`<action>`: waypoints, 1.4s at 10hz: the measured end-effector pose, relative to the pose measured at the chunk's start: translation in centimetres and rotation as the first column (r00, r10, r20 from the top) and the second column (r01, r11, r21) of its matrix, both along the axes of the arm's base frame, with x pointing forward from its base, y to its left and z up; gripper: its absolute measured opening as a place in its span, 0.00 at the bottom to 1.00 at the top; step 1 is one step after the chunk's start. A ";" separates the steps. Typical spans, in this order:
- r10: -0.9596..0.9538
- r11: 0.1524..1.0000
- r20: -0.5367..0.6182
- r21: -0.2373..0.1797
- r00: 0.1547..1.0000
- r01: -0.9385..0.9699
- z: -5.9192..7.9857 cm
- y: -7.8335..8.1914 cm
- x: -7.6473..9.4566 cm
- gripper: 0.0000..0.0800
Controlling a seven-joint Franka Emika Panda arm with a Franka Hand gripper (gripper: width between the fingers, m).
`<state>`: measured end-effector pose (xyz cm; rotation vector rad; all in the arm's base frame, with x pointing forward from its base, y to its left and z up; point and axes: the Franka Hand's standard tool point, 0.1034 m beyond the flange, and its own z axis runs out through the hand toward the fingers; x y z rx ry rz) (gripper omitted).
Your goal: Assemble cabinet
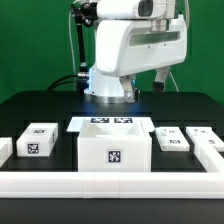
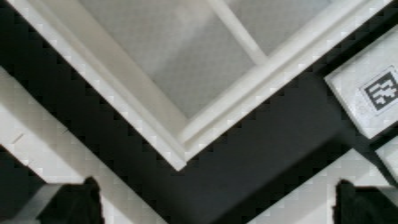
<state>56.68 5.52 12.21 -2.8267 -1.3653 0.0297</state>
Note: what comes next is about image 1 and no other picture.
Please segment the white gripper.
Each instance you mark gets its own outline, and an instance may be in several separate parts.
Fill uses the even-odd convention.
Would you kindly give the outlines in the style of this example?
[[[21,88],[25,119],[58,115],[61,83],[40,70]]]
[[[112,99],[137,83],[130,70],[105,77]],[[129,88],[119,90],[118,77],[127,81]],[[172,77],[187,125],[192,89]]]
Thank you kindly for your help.
[[[104,20],[97,29],[97,69],[103,75],[120,77],[127,103],[135,101],[135,77],[131,74],[158,68],[153,92],[163,93],[170,72],[166,66],[182,63],[187,54],[182,15],[170,20],[167,31],[153,32],[152,25],[150,20]]]

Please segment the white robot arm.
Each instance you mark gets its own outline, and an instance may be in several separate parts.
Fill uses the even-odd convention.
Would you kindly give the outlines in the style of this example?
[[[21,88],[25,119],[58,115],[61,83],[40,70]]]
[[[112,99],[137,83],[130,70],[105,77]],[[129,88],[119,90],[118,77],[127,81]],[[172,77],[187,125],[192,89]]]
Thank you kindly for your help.
[[[188,21],[177,0],[89,0],[95,28],[95,63],[85,94],[103,103],[137,100],[134,80],[155,70],[164,81],[185,60]]]

